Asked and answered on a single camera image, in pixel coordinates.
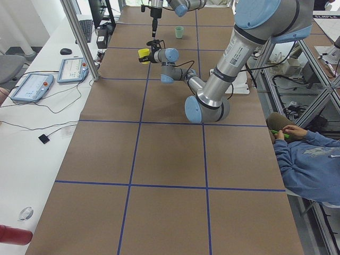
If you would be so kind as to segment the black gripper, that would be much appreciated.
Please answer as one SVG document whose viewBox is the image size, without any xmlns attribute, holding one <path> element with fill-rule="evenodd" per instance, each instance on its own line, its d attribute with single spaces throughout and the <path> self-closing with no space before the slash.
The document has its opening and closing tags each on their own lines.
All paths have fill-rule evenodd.
<svg viewBox="0 0 340 255">
<path fill-rule="evenodd" d="M 157 63 L 157 60 L 155 59 L 155 52 L 151 52 L 147 58 L 139 58 L 138 60 L 142 64 L 149 64 L 149 62 Z"/>
</svg>

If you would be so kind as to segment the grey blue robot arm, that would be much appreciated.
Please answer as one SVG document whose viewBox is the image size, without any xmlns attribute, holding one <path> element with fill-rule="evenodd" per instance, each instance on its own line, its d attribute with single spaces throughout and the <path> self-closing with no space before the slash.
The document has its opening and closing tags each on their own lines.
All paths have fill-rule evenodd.
<svg viewBox="0 0 340 255">
<path fill-rule="evenodd" d="M 207 1 L 204 0 L 167 0 L 170 10 L 173 11 L 178 17 L 184 16 L 187 12 L 202 9 Z M 158 20 L 162 17 L 163 1 L 151 0 L 148 4 L 141 4 L 141 12 L 150 9 L 150 16 L 152 17 L 152 33 L 153 39 L 156 38 L 158 27 Z"/>
<path fill-rule="evenodd" d="M 239 1 L 230 42 L 206 82 L 193 69 L 177 67 L 177 49 L 162 49 L 156 39 L 148 42 L 150 50 L 139 53 L 139 62 L 160 63 L 163 83 L 184 81 L 189 86 L 193 95 L 184 108 L 191 123 L 218 122 L 230 112 L 225 93 L 253 51 L 267 41 L 280 44 L 308 37 L 313 5 L 313 1 Z"/>
</svg>

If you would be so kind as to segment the person's hand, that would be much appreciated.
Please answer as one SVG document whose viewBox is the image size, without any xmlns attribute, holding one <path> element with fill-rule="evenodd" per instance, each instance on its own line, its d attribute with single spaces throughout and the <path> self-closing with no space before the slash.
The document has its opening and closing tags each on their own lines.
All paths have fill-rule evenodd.
<svg viewBox="0 0 340 255">
<path fill-rule="evenodd" d="M 291 140 L 302 140 L 307 135 L 307 130 L 298 127 L 296 125 L 287 125 L 283 127 L 282 130 L 279 130 L 278 133 L 274 134 L 276 139 L 284 140 L 285 134 L 288 134 Z"/>
</svg>

